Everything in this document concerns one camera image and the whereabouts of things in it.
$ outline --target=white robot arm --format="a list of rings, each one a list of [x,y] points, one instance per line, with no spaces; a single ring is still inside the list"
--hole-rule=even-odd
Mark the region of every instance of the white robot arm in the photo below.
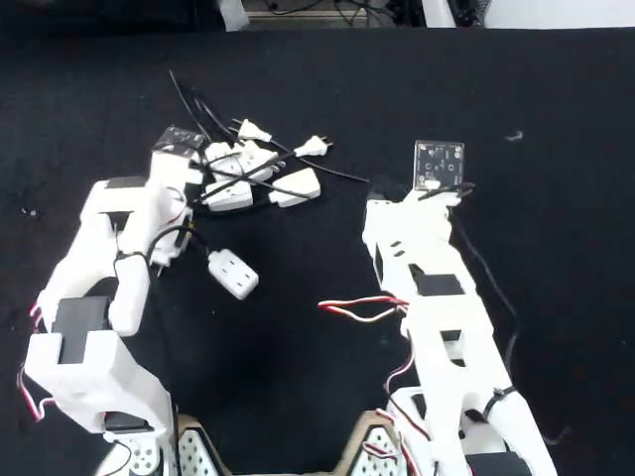
[[[461,145],[459,156],[462,161]],[[446,159],[426,162],[435,170],[443,163],[453,168]],[[474,280],[449,244],[449,210],[465,190],[462,174],[449,183],[433,175],[419,176],[403,201],[375,194],[366,205],[362,239],[381,290],[408,303],[402,333],[411,340],[420,382],[397,391],[388,410],[424,474],[471,476],[466,455],[502,453],[507,445],[524,460],[527,474],[553,476],[554,464],[527,402],[513,388]],[[423,416],[414,395],[423,396]],[[409,410],[430,440],[403,421],[399,409]]]

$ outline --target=black circuit board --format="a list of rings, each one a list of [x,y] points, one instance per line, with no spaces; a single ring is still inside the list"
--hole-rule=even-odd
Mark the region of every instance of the black circuit board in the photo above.
[[[441,186],[463,182],[465,146],[458,142],[417,141],[413,188],[426,188],[426,180],[436,180]]]

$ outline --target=black fabric surface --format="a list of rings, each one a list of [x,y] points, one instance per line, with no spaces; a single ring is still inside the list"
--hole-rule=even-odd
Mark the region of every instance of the black fabric surface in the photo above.
[[[518,307],[516,386],[544,432],[571,427],[552,450],[560,474],[631,474],[634,58],[633,30],[0,47],[3,474],[88,475],[107,450],[56,410],[32,424],[15,373],[27,310],[65,254],[91,184],[146,173],[168,125],[193,127],[169,68],[226,118],[249,117],[289,144],[328,135],[336,148],[319,160],[355,174],[408,185],[416,139],[464,142],[477,190],[457,213]],[[505,139],[519,130],[522,140]],[[314,202],[198,223],[214,248],[260,274],[247,301],[189,251],[158,288],[168,348],[150,311],[128,339],[235,472],[332,468],[360,412],[385,404],[381,384],[406,354],[397,320],[361,325],[316,308],[377,292],[360,238],[365,186],[319,177]],[[504,343],[510,316],[458,247]]]

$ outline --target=white plastic part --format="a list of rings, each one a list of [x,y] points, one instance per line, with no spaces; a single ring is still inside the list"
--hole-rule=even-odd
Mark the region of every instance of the white plastic part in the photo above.
[[[118,439],[118,443],[103,459],[94,476],[149,476],[159,468],[163,453],[163,471],[166,476],[176,475],[176,458],[171,444],[165,439],[153,437]]]
[[[635,27],[633,0],[492,0],[487,28],[563,29]]]
[[[455,28],[454,15],[447,0],[422,0],[428,28]]]
[[[428,443],[409,424],[400,429],[423,474],[430,473],[432,462],[438,461],[440,475],[471,476],[457,433],[461,416],[471,409],[483,413],[494,389],[506,389],[512,383],[492,338],[493,326],[474,280],[458,251],[449,244],[451,224],[447,209],[458,205],[460,199],[455,192],[443,192],[419,200],[423,194],[424,191],[413,190],[402,202],[369,200],[362,239],[378,271],[381,289],[409,303],[402,333],[412,340],[421,383],[417,390],[426,401],[426,418],[418,417],[412,395],[404,395],[405,389],[394,397],[433,441]],[[428,278],[455,276],[462,293],[420,296],[413,265]],[[444,331],[459,332],[458,340],[445,342]],[[451,359],[462,360],[464,367]],[[399,414],[390,405],[388,410]],[[494,405],[488,422],[489,431],[482,433],[488,437],[480,442],[472,438],[469,451],[488,452],[500,447],[504,439],[525,460],[532,475],[556,475],[531,411],[519,393],[511,393]]]
[[[240,129],[238,130],[238,137],[245,140],[257,140],[262,142],[271,141],[271,134],[260,129],[256,124],[249,119],[245,119],[240,123]]]
[[[237,299],[247,298],[258,286],[258,274],[229,250],[209,254],[209,272]]]
[[[192,152],[191,157],[182,157],[164,151],[155,151],[152,153],[150,179],[177,190],[184,190],[187,183],[202,183],[202,172],[191,169],[191,161],[200,161],[197,152]]]
[[[205,149],[205,156],[209,161],[213,161],[219,157],[229,155],[231,152],[232,149],[226,142],[212,142]]]
[[[226,183],[226,180],[211,183],[205,188],[205,192],[210,193],[224,183]],[[254,198],[249,183],[246,181],[238,181],[234,185],[208,197],[203,203],[205,203],[211,211],[226,211],[251,206],[253,202]]]
[[[396,459],[378,458],[360,449],[355,461],[351,464],[349,476],[400,476],[406,475],[406,460],[401,450],[390,438],[388,431],[383,426],[372,426],[364,439],[364,442],[377,446],[382,451],[397,454]]]
[[[223,174],[222,172],[235,176],[240,176],[243,173],[240,162],[238,161],[239,156],[225,157],[224,159],[220,159],[221,157],[227,156],[232,152],[240,152],[240,154],[242,154],[242,149],[240,149],[239,151],[234,151],[226,142],[214,142],[210,144],[205,151],[205,156],[210,162],[212,162],[209,167],[211,168],[212,174],[216,181],[226,181],[230,179],[230,176]]]
[[[115,263],[117,252],[145,254],[154,237],[171,224],[177,210],[183,207],[182,201],[153,179],[139,187],[107,188],[105,182],[96,183],[66,256],[58,262],[38,296],[47,329],[52,328],[60,299],[82,297],[100,280],[116,276],[120,286],[108,309],[108,319],[120,335],[135,334],[148,293],[148,269],[139,256]],[[124,229],[115,233],[104,211],[129,212]],[[189,214],[191,211],[186,208],[172,224],[183,222]],[[166,252],[166,259],[178,256],[181,251],[182,248],[173,246]]]
[[[195,429],[186,429],[179,440],[182,476],[220,476],[207,448]]]
[[[309,198],[316,198],[321,193],[318,177],[316,176],[316,172],[311,168],[302,169],[301,171],[278,178],[274,180],[273,186],[284,190],[295,191]],[[278,203],[283,208],[308,201],[307,198],[289,195],[288,193],[276,190],[269,193],[269,200],[272,203]]]
[[[294,149],[298,157],[304,156],[324,156],[330,144],[318,136],[312,136],[304,144]]]
[[[104,433],[104,413],[118,411],[142,418],[153,428],[126,435],[130,439],[172,433],[170,394],[157,377],[135,362],[114,330],[88,332],[81,363],[59,364],[61,349],[61,334],[33,334],[25,372],[87,431]],[[108,441],[122,437],[104,433]]]

